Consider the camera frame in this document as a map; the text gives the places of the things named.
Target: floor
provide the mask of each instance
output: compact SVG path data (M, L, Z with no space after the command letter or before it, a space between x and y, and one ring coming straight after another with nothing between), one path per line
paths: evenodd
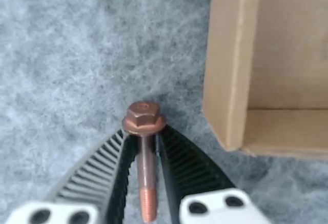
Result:
M226 153L201 114L210 0L0 0L0 222L136 100L161 104L269 219L328 223L328 163ZM125 223L142 223L132 165ZM161 171L155 223L170 223Z

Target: copper bolt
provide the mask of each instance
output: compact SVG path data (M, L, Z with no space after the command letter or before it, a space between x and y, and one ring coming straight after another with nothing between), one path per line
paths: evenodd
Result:
M157 216L155 177L155 134L166 125L155 102L135 102L123 119L123 129L138 136L137 169L139 182L140 209L144 222L151 222Z

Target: hole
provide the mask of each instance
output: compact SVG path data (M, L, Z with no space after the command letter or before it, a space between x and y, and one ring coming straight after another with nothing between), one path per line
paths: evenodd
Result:
M225 202L229 207L241 207L244 205L240 198L234 196L227 197Z
M207 208L201 202L192 202L189 204L189 211L193 214L204 214L207 212Z
M87 224L89 221L89 214L85 211L79 211L72 215L69 224Z
M30 219L30 223L31 224L42 224L45 223L50 216L50 211L48 209L41 209L36 211L31 219Z

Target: cardboard box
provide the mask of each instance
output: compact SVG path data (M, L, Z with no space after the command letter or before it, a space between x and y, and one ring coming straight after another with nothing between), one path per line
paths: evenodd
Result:
M212 0L203 113L228 151L328 156L328 0Z

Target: cardboard flap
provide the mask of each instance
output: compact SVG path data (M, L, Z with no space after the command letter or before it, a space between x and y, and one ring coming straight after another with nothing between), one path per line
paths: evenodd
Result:
M227 150L241 147L259 0L212 0L203 113Z
M328 110L249 110L243 149L255 154L328 155Z

